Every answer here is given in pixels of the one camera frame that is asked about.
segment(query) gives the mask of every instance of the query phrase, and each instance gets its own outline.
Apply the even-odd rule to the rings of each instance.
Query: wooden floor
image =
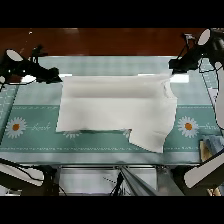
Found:
[[[204,28],[0,28],[0,51],[30,56],[42,44],[50,56],[176,56],[181,33],[199,35]]]

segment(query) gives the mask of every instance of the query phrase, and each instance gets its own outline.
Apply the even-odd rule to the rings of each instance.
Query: flower center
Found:
[[[18,131],[19,130],[19,124],[14,124],[12,126],[13,131]]]
[[[190,123],[186,123],[185,124],[185,128],[187,129],[187,130],[192,130],[192,124],[190,124]]]

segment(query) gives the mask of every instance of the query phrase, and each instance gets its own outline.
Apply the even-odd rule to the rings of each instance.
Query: green tablecloth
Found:
[[[170,73],[172,57],[46,57],[40,64],[57,67],[61,74],[138,75]],[[164,144],[164,153],[151,153],[128,143],[129,131],[56,133],[62,84],[20,86],[8,124],[26,125],[19,136],[10,129],[3,136],[0,156],[17,162],[63,164],[189,164],[199,162],[199,140],[203,134],[220,135],[215,115],[201,75],[189,72],[188,83],[172,83],[178,97],[174,128]],[[178,122],[196,123],[199,130],[191,138],[182,135]]]

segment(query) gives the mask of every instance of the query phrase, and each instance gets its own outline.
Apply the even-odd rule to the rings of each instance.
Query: white flower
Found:
[[[76,138],[76,137],[78,137],[81,134],[82,133],[80,131],[72,131],[72,132],[71,131],[65,131],[63,133],[63,135],[65,135],[66,138],[70,138],[70,139]]]
[[[15,117],[13,120],[8,122],[6,126],[6,135],[8,138],[17,138],[18,136],[23,134],[23,131],[26,130],[26,121],[22,118]]]
[[[182,117],[178,121],[178,127],[179,131],[182,131],[182,135],[185,135],[185,137],[194,138],[198,134],[198,124],[194,120],[194,118],[190,117]]]
[[[130,133],[131,133],[131,130],[129,129],[123,129],[123,135],[126,137],[126,138],[129,138],[130,136]]]

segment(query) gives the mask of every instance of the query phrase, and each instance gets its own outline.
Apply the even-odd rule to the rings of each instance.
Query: white cloth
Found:
[[[130,143],[162,153],[176,106],[168,75],[66,77],[56,131],[132,129]]]

